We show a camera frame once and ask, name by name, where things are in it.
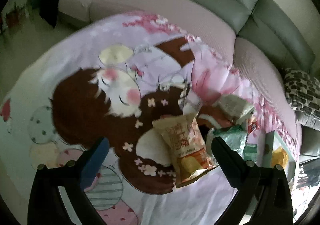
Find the brown toast chip bag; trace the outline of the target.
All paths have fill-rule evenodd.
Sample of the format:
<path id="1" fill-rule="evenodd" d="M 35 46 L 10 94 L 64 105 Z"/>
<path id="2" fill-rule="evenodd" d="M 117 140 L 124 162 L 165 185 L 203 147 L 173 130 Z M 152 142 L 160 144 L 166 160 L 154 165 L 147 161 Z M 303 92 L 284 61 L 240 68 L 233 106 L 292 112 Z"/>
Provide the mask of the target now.
<path id="1" fill-rule="evenodd" d="M 152 122 L 155 131 L 169 146 L 176 172 L 176 188 L 194 183 L 217 167 L 217 163 L 207 153 L 196 117 L 196 114 L 187 114 Z"/>

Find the green white snack bag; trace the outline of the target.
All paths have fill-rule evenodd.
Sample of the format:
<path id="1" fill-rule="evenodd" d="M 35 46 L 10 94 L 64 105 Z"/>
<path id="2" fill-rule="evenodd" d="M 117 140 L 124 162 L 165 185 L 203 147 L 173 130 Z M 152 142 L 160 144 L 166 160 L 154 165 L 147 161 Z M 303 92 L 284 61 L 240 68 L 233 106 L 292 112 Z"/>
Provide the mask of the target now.
<path id="1" fill-rule="evenodd" d="M 212 141 L 215 137 L 221 137 L 225 143 L 236 151 L 245 161 L 251 160 L 257 163 L 258 157 L 258 146 L 256 144 L 249 144 L 247 142 L 247 132 L 242 126 L 232 126 L 221 129 L 212 128 L 208 131 L 206 138 L 206 150 L 210 157 L 215 160 L 212 152 Z"/>

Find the green rimmed white tray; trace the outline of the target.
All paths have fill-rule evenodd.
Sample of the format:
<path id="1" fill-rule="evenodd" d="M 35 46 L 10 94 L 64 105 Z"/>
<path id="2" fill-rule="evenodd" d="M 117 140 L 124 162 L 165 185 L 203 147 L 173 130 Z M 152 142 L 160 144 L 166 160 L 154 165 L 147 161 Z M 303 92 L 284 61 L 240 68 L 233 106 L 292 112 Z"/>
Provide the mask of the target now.
<path id="1" fill-rule="evenodd" d="M 288 182 L 295 180 L 296 160 L 276 131 L 271 131 L 265 136 L 265 150 L 262 167 L 273 168 L 281 165 L 285 171 Z"/>

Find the orange cake snack packet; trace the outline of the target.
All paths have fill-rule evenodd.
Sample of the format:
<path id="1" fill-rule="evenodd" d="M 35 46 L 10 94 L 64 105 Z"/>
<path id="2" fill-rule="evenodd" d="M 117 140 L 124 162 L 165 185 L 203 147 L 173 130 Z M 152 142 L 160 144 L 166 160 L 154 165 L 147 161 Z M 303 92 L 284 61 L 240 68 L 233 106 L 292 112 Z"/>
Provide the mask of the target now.
<path id="1" fill-rule="evenodd" d="M 276 165 L 280 165 L 283 167 L 283 169 L 285 169 L 288 163 L 289 163 L 289 154 L 286 152 L 284 148 L 278 147 L 275 151 L 273 151 L 272 158 L 271 158 L 272 168 Z"/>

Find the red orange snack bag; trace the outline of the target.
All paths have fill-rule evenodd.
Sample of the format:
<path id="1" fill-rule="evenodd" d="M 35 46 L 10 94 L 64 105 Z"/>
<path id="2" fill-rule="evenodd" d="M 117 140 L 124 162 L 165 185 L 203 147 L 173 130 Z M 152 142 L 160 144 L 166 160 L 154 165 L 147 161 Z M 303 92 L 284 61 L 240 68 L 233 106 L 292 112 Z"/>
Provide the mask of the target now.
<path id="1" fill-rule="evenodd" d="M 199 126 L 206 126 L 209 129 L 221 129 L 234 126 L 219 107 L 211 105 L 202 106 L 196 120 Z"/>

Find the grey green wrapped snack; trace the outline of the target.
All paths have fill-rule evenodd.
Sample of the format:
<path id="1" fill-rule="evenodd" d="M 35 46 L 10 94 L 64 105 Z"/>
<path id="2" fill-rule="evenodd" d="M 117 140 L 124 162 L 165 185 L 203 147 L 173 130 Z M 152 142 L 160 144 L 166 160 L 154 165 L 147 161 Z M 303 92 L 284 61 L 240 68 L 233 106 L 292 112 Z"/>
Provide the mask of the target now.
<path id="1" fill-rule="evenodd" d="M 254 113 L 253 104 L 233 94 L 222 95 L 216 105 L 234 125 L 242 124 Z"/>

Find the grey pillow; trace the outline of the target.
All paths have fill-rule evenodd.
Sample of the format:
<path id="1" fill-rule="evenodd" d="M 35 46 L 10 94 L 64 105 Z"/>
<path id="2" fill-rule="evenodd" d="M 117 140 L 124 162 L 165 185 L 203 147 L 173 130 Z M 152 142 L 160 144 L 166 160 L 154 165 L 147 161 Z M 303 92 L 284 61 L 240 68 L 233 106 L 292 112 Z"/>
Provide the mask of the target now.
<path id="1" fill-rule="evenodd" d="M 302 112 L 296 112 L 297 121 L 308 128 L 320 131 L 320 121 L 312 116 L 305 115 Z"/>

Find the pink cartoon print cloth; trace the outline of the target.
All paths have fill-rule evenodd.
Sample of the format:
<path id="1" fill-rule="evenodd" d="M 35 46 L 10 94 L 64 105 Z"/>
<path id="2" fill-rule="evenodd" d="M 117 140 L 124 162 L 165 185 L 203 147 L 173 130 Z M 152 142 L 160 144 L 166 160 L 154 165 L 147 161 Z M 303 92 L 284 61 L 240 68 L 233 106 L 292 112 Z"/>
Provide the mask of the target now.
<path id="1" fill-rule="evenodd" d="M 199 114 L 233 94 L 255 107 L 248 140 L 291 134 L 267 99 L 215 49 L 165 18 L 140 11 L 100 20 L 51 47 L 1 105 L 1 160 L 28 200 L 36 168 L 63 167 L 99 137 L 110 151 L 86 195 L 107 224 L 212 224 L 235 190 L 216 167 L 175 187 L 167 144 L 152 122 Z"/>

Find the black white patterned pillow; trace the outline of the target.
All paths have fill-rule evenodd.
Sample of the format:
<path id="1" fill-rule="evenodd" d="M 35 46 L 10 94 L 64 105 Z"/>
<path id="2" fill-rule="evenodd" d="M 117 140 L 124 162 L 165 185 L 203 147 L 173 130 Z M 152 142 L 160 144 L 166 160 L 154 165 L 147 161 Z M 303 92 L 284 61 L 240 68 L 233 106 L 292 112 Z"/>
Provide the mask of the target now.
<path id="1" fill-rule="evenodd" d="M 285 69 L 285 96 L 296 112 L 319 120 L 319 80 L 302 70 Z"/>

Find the grey green sofa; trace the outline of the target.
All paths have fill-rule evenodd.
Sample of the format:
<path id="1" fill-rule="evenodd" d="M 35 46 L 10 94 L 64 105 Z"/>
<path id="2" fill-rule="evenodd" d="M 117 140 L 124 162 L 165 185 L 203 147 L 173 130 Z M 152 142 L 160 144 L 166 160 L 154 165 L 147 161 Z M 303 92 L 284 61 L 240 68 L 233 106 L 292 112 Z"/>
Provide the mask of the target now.
<path id="1" fill-rule="evenodd" d="M 315 54 L 274 0 L 190 0 L 224 20 L 258 47 L 277 68 L 310 72 Z"/>

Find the pink sofa seat cover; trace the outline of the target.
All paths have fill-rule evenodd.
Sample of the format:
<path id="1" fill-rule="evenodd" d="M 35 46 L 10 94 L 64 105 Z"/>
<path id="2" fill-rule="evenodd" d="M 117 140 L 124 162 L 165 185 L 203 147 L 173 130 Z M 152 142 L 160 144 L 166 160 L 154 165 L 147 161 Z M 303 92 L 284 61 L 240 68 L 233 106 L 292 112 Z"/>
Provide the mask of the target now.
<path id="1" fill-rule="evenodd" d="M 102 18 L 142 10 L 159 14 L 182 29 L 199 36 L 240 70 L 284 122 L 291 134 L 297 126 L 295 112 L 285 98 L 281 67 L 271 61 L 260 45 L 236 35 L 231 27 L 189 0 L 59 0 L 58 11 L 66 21 L 84 27 Z"/>

